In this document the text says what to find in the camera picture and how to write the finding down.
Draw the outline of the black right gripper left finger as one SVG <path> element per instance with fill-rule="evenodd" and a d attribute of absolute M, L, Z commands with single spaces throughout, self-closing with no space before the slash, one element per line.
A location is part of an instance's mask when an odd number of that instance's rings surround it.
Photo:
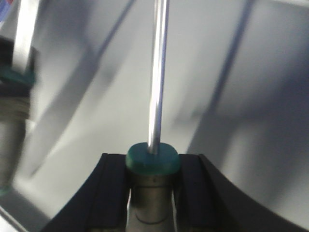
<path fill-rule="evenodd" d="M 129 197 L 126 157 L 102 154 L 74 196 L 44 232 L 124 232 Z"/>

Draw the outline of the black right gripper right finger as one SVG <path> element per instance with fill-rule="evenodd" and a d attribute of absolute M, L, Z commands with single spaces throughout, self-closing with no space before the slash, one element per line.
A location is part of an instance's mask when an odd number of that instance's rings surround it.
<path fill-rule="evenodd" d="M 304 232 L 232 184 L 204 155 L 181 154 L 175 185 L 179 232 Z"/>

